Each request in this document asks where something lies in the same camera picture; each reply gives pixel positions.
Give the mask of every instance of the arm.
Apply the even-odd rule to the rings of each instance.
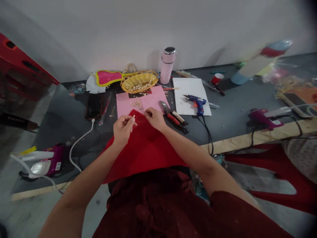
[[[255,206],[253,200],[220,164],[200,146],[166,125],[162,112],[148,108],[144,114],[149,123],[167,138],[184,162],[199,174],[209,197],[215,191],[225,191]]]
[[[81,237],[85,210],[127,144],[135,119],[122,116],[114,123],[114,142],[71,183],[48,216],[39,237]]]

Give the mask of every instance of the white wall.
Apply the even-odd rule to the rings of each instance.
[[[296,0],[2,0],[0,32],[60,82],[99,69],[174,68],[245,59],[267,42],[292,39],[288,55],[317,51],[314,26]]]

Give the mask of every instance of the yellow basket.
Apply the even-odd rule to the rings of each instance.
[[[137,72],[137,75],[128,75],[121,80],[121,88],[130,94],[143,92],[153,87],[159,76],[152,70]]]

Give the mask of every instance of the yellow frame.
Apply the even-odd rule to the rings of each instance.
[[[101,72],[101,71],[108,72],[108,73],[120,73],[120,74],[121,74],[121,78],[120,78],[120,79],[112,80],[112,81],[110,81],[110,82],[108,82],[108,83],[106,83],[106,84],[100,84],[100,83],[99,83],[98,72]],[[96,72],[96,82],[97,82],[97,85],[98,85],[98,86],[100,86],[100,87],[106,87],[106,86],[109,86],[109,85],[112,84],[112,83],[121,81],[125,76],[128,76],[128,75],[130,75],[130,74],[134,74],[134,73],[123,74],[123,73],[121,73],[121,72],[119,72],[119,71],[98,70],[98,71]]]

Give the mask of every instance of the wooden table edge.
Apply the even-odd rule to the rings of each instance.
[[[317,132],[317,119],[306,119],[306,120],[300,120],[298,121],[299,125],[302,128],[303,134],[307,133],[313,133]],[[258,144],[264,144],[280,139],[285,139],[287,137],[297,136],[299,134],[299,129],[296,125],[296,122],[290,122],[286,123],[284,126],[275,128],[273,131],[269,130],[261,130],[254,133],[253,139],[254,139],[254,145]],[[225,140],[220,140],[214,142],[214,153],[224,153],[228,151],[233,151],[241,148],[246,148],[250,146],[251,143],[251,133],[245,134],[242,136],[237,136]],[[208,152],[208,144],[201,145],[201,147]],[[57,187],[59,189],[61,188],[67,188],[71,182],[61,183],[58,184]],[[24,191],[24,192],[18,192],[14,193],[11,196],[12,201],[17,201],[24,198],[34,197],[38,195],[42,195],[45,193],[49,193],[54,191],[54,186]]]

